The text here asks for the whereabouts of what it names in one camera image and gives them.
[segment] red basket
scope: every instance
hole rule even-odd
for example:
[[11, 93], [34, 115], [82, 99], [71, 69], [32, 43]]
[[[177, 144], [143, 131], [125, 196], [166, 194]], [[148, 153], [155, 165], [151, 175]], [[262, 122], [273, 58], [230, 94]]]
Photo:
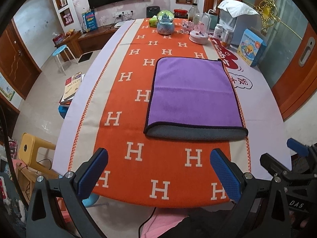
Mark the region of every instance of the red basket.
[[174, 10], [174, 15], [175, 16], [186, 16], [188, 11], [182, 10], [182, 9], [175, 9]]

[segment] wooden stool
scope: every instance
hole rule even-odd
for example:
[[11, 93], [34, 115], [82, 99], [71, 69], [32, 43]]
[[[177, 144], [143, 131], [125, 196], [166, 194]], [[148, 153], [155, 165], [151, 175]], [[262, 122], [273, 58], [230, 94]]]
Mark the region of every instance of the wooden stool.
[[19, 158], [29, 167], [45, 173], [53, 178], [58, 178], [58, 174], [54, 171], [45, 168], [42, 164], [36, 161], [36, 156], [39, 148], [55, 150], [56, 145], [29, 133], [22, 134], [21, 146], [19, 149]]

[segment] silver bolt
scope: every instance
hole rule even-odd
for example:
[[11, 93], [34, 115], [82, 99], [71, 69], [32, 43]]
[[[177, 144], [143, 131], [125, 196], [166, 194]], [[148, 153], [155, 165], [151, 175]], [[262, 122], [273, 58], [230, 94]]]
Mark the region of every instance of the silver bolt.
[[251, 173], [245, 173], [244, 177], [247, 178], [247, 179], [252, 179], [253, 175]]
[[275, 176], [275, 177], [274, 177], [274, 181], [275, 181], [275, 182], [281, 182], [281, 179], [280, 179], [280, 177]]
[[74, 172], [67, 172], [66, 174], [65, 174], [65, 177], [66, 178], [72, 178], [74, 176]]
[[36, 179], [38, 182], [41, 182], [44, 180], [44, 177], [43, 176], [39, 176], [37, 179]]

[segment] door handle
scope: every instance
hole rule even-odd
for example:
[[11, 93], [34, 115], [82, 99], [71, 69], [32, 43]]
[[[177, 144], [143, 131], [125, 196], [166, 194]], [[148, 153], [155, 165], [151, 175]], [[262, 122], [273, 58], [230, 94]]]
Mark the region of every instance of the door handle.
[[298, 64], [300, 67], [304, 67], [307, 59], [309, 58], [313, 48], [315, 46], [315, 39], [313, 37], [310, 37], [308, 39], [307, 45], [304, 49], [304, 52], [302, 53], [301, 57], [299, 58]]

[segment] purple towel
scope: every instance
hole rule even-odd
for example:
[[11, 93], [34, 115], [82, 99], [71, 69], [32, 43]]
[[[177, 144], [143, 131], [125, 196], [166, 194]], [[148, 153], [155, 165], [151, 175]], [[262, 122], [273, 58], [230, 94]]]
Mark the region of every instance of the purple towel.
[[180, 140], [236, 140], [248, 135], [222, 61], [157, 61], [144, 133]]

